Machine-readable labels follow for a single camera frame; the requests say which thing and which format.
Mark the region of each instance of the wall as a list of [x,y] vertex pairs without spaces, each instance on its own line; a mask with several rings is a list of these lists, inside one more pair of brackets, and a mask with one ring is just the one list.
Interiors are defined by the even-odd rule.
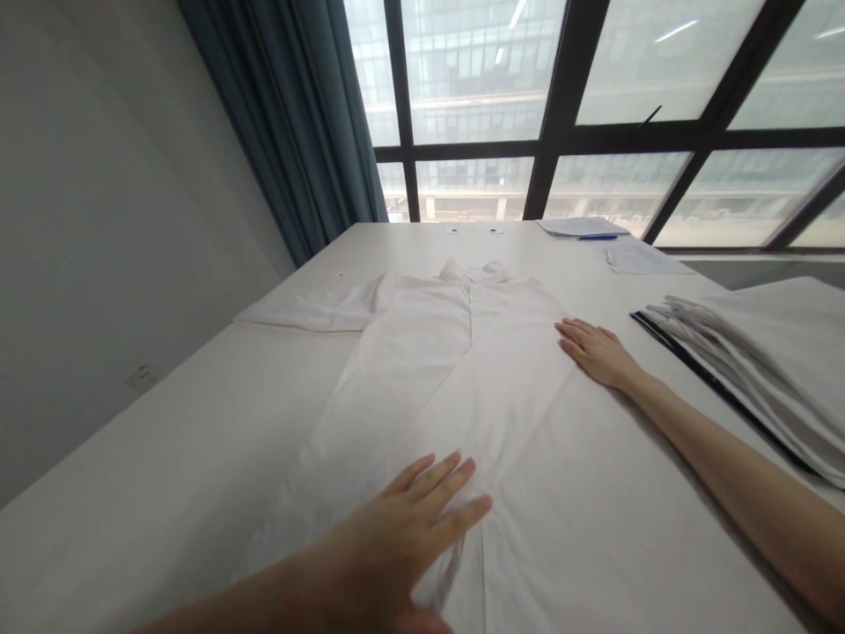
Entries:
[[173,0],[0,0],[0,506],[293,270]]
[[804,276],[845,290],[845,256],[841,255],[688,255],[680,259],[732,291]]

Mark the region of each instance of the shirt collar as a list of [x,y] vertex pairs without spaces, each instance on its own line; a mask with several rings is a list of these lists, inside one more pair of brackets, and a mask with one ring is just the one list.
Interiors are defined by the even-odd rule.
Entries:
[[502,263],[491,260],[482,268],[462,269],[454,258],[450,260],[440,271],[440,279],[445,282],[475,282],[477,284],[501,284],[509,282],[511,276],[502,266]]

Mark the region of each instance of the curtain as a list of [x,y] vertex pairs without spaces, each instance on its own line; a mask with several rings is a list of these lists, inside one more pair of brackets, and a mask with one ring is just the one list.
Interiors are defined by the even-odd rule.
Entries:
[[179,0],[290,255],[386,222],[342,0]]

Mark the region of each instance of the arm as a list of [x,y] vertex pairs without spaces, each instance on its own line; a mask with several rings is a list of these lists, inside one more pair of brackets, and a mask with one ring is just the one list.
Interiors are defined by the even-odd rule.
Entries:
[[649,375],[609,330],[580,320],[557,328],[567,337],[561,347],[636,403],[762,555],[845,631],[845,515]]
[[433,461],[432,454],[407,467],[312,546],[136,634],[451,634],[439,616],[413,605],[411,589],[492,502],[480,498],[440,517],[472,477],[475,463],[468,460],[456,469],[456,452],[426,471]]

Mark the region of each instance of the white shirt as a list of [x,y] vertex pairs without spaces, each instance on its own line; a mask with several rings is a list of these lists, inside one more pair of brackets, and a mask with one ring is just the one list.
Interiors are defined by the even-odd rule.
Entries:
[[455,504],[489,493],[493,510],[414,592],[457,632],[800,631],[654,429],[558,348],[564,314],[535,280],[453,261],[247,309],[364,332],[236,578],[459,448],[478,468]]

